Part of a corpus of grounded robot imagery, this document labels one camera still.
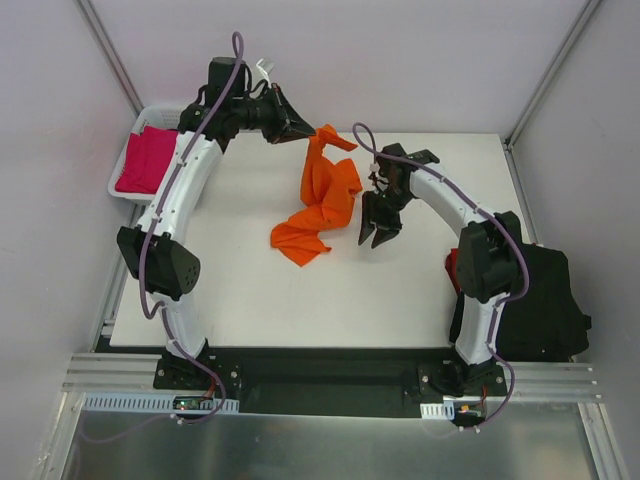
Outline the orange t shirt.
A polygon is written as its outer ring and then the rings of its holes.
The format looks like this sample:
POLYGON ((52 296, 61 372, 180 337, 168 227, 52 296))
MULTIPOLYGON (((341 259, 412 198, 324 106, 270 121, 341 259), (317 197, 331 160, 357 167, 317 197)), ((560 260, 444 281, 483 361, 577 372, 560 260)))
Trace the orange t shirt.
POLYGON ((362 191, 354 161, 344 158, 332 162, 324 153, 327 146, 345 152, 357 148, 332 125, 318 128, 309 138, 301 176, 300 201, 304 208, 271 231, 270 245, 299 267, 331 251, 320 234, 350 224, 356 195, 362 191))

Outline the white plastic basket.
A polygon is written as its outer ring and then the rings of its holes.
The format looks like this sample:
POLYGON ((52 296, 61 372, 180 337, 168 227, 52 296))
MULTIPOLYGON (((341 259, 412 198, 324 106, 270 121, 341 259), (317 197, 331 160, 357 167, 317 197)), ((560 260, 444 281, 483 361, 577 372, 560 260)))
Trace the white plastic basket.
POLYGON ((108 182, 110 195, 138 204, 153 200, 174 154, 182 110, 180 105, 142 110, 108 182))

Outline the pink t shirt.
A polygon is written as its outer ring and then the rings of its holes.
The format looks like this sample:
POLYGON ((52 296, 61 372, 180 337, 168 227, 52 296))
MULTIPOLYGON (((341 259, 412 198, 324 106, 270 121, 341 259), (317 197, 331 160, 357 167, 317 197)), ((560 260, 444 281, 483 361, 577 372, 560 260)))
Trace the pink t shirt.
POLYGON ((124 169, 115 191, 155 195, 170 165, 178 132, 145 126, 131 133, 125 151, 124 169))

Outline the black t shirt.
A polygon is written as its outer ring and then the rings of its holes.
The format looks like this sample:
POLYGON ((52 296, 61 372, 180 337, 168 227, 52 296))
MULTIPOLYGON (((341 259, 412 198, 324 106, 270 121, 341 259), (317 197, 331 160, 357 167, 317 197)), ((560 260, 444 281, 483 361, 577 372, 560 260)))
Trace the black t shirt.
POLYGON ((583 353, 592 322, 573 297, 566 255, 527 243, 519 250, 528 267, 529 288, 503 310, 497 354, 509 362, 565 362, 583 353))

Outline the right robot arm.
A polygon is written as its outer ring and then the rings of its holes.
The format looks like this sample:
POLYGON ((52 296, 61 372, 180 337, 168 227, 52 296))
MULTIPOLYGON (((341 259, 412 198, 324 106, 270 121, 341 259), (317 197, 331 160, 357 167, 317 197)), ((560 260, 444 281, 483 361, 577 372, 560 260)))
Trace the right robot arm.
POLYGON ((451 360, 430 374, 429 383, 444 395, 473 394, 497 362, 496 337, 506 303, 529 288, 519 217, 483 208, 429 150, 407 153, 398 143, 387 145, 375 154, 369 178, 373 188, 362 196, 360 243, 378 247, 397 237, 400 213, 412 200, 431 207, 458 239, 460 329, 451 360))

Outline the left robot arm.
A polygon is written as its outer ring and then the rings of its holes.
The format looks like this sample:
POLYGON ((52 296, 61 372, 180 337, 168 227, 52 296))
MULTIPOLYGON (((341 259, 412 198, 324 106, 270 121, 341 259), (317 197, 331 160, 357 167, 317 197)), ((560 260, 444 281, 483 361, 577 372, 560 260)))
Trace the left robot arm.
POLYGON ((230 57, 215 57, 195 102, 180 114, 166 173, 150 205, 133 227, 123 227, 117 244, 138 282, 143 315, 157 318, 165 350, 157 364, 156 388, 222 392, 208 355, 193 292, 201 261, 185 245, 196 203, 229 143, 242 131, 258 131, 270 144, 306 139, 314 129, 272 82, 268 58, 252 69, 230 57), (261 75, 252 81, 252 72, 261 75))

